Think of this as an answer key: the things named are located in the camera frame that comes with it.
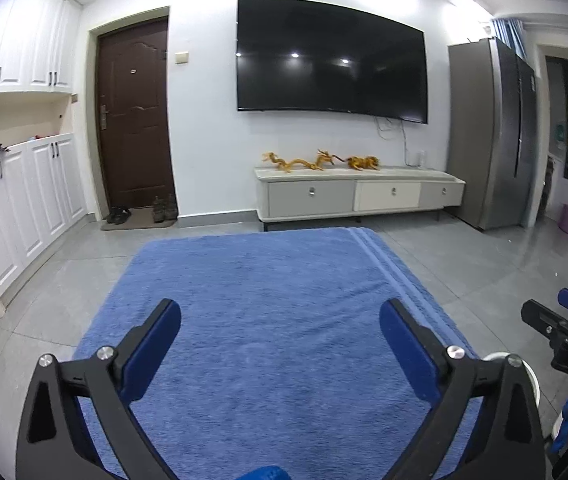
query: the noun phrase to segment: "curtain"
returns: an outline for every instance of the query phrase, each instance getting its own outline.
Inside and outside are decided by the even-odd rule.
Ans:
[[[510,46],[515,53],[526,61],[524,50],[524,25],[517,18],[497,18],[491,20],[495,35]]]

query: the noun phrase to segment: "light switch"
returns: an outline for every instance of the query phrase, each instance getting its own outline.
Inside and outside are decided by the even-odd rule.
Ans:
[[[175,64],[179,65],[181,63],[188,63],[189,62],[189,53],[188,52],[176,52],[175,53]]]

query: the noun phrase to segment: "doormat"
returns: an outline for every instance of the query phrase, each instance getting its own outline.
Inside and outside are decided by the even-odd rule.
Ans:
[[[102,222],[100,229],[102,231],[122,231],[127,229],[158,229],[161,227],[170,227],[177,220],[166,220],[156,224],[153,222],[153,208],[140,207],[130,210],[130,217],[123,224],[109,224],[106,220]]]

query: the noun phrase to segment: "floor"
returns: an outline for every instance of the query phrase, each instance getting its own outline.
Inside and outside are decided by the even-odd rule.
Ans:
[[[358,225],[352,219],[292,222],[274,229]],[[538,375],[542,426],[549,431],[568,395],[568,376],[550,367],[546,340],[520,320],[523,301],[551,308],[568,286],[568,235],[551,221],[534,229],[482,234],[434,213],[379,216],[362,226],[377,231],[422,280],[478,354],[520,354]],[[39,355],[71,357],[107,293],[148,241],[256,232],[257,222],[206,227],[100,231],[82,227],[33,276],[0,319],[0,473],[14,478],[14,447],[22,403]]]

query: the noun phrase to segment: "pair of shoes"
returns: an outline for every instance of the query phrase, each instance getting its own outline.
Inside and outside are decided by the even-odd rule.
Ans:
[[[123,224],[126,220],[130,218],[130,211],[127,207],[121,205],[114,205],[110,208],[109,215],[106,217],[106,221],[109,224]]]
[[[166,220],[177,220],[177,200],[173,193],[167,200],[157,196],[153,200],[153,222],[159,224]]]

